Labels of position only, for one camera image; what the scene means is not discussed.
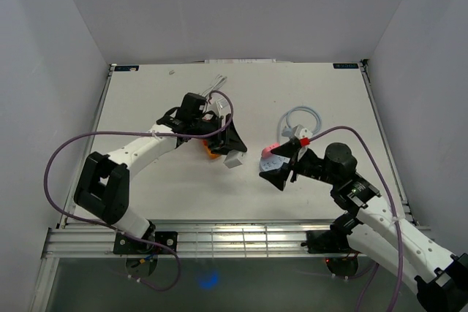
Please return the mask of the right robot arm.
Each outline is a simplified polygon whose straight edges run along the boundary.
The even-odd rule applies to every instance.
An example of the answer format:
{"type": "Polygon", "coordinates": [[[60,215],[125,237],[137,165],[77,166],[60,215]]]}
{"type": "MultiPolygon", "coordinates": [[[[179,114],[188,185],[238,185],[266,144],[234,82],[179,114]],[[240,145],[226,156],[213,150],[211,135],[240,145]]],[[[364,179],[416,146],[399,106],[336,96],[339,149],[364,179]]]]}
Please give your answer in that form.
{"type": "Polygon", "coordinates": [[[353,250],[394,273],[411,288],[426,311],[460,311],[467,306],[467,255],[455,255],[408,220],[393,214],[389,199],[361,177],[350,148],[330,144],[320,158],[306,138],[292,138],[271,149],[288,161],[260,177],[277,189],[299,176],[331,185],[333,201],[344,210],[330,229],[305,243],[313,250],[353,250]]]}

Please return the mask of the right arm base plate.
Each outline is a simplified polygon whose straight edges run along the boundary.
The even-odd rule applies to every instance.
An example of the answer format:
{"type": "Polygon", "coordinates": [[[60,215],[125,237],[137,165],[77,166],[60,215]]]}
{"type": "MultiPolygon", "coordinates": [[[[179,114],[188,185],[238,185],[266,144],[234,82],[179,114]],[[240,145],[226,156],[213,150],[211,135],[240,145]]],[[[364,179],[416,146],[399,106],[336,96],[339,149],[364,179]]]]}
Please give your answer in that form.
{"type": "Polygon", "coordinates": [[[306,231],[306,239],[301,243],[309,254],[355,254],[350,247],[347,236],[340,232],[329,230],[306,231]]]}

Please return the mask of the white charger adapter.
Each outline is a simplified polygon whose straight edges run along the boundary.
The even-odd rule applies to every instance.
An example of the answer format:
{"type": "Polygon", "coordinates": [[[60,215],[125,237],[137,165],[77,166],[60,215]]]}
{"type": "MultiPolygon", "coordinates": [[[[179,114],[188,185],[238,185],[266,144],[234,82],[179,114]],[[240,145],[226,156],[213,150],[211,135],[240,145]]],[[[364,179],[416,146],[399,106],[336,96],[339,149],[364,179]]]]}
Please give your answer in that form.
{"type": "Polygon", "coordinates": [[[241,151],[230,151],[225,159],[224,165],[229,168],[235,168],[244,164],[245,153],[241,151]]]}

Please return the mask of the light blue round socket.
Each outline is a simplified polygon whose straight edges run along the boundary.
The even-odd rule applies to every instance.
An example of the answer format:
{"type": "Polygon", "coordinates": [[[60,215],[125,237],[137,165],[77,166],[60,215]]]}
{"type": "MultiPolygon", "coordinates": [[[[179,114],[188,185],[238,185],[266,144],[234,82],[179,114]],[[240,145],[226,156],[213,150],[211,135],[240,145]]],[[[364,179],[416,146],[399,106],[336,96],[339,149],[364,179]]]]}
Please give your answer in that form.
{"type": "Polygon", "coordinates": [[[269,157],[260,159],[259,168],[261,172],[277,170],[281,168],[284,163],[287,164],[289,160],[289,158],[272,154],[269,157]]]}

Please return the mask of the orange power strip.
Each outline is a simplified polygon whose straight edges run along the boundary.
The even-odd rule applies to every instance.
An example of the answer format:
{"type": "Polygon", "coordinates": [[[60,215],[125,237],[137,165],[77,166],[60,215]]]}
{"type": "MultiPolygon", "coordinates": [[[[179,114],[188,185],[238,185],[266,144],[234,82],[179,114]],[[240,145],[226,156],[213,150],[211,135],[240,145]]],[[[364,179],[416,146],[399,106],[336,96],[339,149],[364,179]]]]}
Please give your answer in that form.
{"type": "Polygon", "coordinates": [[[202,140],[202,143],[203,143],[203,147],[204,147],[209,159],[214,160],[214,159],[218,159],[220,157],[219,154],[214,153],[214,152],[211,151],[211,149],[208,147],[208,141],[207,140],[202,140]]]}

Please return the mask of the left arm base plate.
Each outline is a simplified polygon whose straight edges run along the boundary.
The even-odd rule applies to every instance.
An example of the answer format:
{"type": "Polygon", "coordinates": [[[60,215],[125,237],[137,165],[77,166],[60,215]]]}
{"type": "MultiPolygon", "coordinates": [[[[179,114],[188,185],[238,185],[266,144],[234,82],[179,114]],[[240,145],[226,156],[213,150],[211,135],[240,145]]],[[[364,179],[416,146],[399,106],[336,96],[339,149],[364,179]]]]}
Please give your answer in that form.
{"type": "MultiPolygon", "coordinates": [[[[156,231],[148,238],[149,241],[167,246],[173,251],[177,251],[178,232],[156,231]]],[[[113,244],[113,253],[118,255],[142,255],[142,254],[169,254],[166,249],[152,244],[141,243],[127,236],[117,233],[113,244]]]]}

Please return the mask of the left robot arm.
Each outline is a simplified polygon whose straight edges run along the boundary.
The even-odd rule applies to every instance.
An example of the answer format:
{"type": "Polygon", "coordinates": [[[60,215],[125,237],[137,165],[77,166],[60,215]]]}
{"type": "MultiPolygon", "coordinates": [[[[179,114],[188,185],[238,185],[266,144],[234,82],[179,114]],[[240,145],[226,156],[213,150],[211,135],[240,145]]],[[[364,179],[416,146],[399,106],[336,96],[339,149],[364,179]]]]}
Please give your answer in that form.
{"type": "Polygon", "coordinates": [[[75,189],[75,204],[106,226],[130,235],[129,243],[137,252],[149,252],[155,244],[154,225],[129,205],[133,177],[191,139],[204,141],[230,169],[240,166],[247,152],[233,123],[233,103],[225,94],[216,102],[211,97],[187,93],[179,106],[169,109],[147,132],[135,133],[129,144],[88,155],[75,189]]]}

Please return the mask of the pink plug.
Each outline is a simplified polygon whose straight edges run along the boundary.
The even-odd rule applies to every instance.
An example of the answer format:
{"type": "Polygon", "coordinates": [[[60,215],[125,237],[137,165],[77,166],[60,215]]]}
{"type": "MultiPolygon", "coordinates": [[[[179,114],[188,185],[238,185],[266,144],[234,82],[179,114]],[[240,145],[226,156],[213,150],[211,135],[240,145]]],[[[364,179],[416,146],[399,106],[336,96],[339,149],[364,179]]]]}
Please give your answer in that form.
{"type": "Polygon", "coordinates": [[[261,157],[263,159],[267,159],[269,157],[271,157],[273,154],[272,154],[272,150],[275,149],[275,148],[278,148],[280,146],[280,144],[278,142],[275,142],[274,144],[271,144],[265,148],[263,148],[262,152],[261,152],[261,157]]]}

